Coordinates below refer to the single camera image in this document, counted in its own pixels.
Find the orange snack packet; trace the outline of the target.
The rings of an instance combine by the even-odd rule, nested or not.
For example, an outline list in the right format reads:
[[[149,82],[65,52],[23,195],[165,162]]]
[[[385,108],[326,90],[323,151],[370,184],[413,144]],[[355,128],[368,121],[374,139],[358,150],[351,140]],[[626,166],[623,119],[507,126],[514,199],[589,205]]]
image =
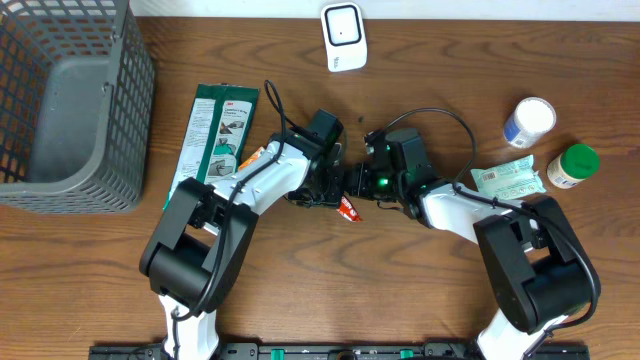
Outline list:
[[[243,170],[252,163],[254,163],[257,159],[259,159],[262,154],[265,152],[264,147],[259,147],[254,153],[252,153],[239,167],[238,170]]]

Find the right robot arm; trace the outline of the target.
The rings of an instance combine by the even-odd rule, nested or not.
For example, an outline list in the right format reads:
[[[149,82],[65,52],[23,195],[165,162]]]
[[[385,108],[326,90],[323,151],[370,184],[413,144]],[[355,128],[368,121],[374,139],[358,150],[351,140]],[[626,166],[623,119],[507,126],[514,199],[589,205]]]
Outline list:
[[[354,197],[397,202],[430,229],[478,245],[499,310],[476,338],[482,359],[530,359],[555,331],[589,320],[599,276],[558,202],[501,201],[441,177],[424,150],[386,146],[345,175]]]

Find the green lid white jar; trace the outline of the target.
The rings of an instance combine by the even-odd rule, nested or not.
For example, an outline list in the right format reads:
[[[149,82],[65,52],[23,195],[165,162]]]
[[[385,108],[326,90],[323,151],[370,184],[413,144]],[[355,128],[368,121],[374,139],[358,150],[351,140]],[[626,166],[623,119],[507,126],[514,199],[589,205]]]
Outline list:
[[[600,168],[600,157],[586,144],[574,144],[552,160],[547,167],[551,184],[560,189],[570,189],[589,179]]]

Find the red packet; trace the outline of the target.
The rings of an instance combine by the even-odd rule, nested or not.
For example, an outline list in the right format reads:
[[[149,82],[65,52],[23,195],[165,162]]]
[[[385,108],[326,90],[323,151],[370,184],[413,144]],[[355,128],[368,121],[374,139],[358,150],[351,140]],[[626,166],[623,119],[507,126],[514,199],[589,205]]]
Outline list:
[[[346,196],[341,197],[341,202],[337,211],[341,216],[343,216],[349,222],[362,221],[362,218],[360,217],[358,211],[355,209],[352,202]]]

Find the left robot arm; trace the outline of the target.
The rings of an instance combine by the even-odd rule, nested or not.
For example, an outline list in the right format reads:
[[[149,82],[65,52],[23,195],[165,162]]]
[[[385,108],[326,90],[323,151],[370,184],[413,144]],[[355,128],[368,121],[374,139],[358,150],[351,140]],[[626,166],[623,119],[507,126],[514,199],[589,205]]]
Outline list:
[[[170,359],[216,351],[218,308],[233,287],[259,217],[334,165],[340,134],[275,134],[255,160],[210,185],[182,181],[147,243],[139,270],[164,308]]]

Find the white tub blue label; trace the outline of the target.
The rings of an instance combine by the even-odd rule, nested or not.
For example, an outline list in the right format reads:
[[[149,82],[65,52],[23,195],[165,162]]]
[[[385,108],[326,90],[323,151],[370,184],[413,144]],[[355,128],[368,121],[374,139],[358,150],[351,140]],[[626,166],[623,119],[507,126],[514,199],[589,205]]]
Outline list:
[[[539,97],[520,101],[503,127],[503,136],[510,146],[530,148],[556,124],[553,106]]]

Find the mint green wipes pack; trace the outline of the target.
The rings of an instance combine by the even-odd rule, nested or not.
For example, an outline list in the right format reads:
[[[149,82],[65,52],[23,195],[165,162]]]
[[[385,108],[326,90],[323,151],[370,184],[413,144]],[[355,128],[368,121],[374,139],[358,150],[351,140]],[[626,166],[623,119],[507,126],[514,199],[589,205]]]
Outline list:
[[[546,192],[533,165],[534,156],[527,155],[489,169],[471,169],[470,173],[479,193],[499,200],[514,200]]]

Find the green box with label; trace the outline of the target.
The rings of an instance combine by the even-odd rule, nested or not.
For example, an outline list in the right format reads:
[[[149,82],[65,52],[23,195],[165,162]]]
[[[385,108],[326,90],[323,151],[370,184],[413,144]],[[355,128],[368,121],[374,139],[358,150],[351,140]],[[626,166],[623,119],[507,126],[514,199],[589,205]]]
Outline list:
[[[235,173],[260,90],[229,84],[200,84],[168,191],[188,178],[210,185]]]

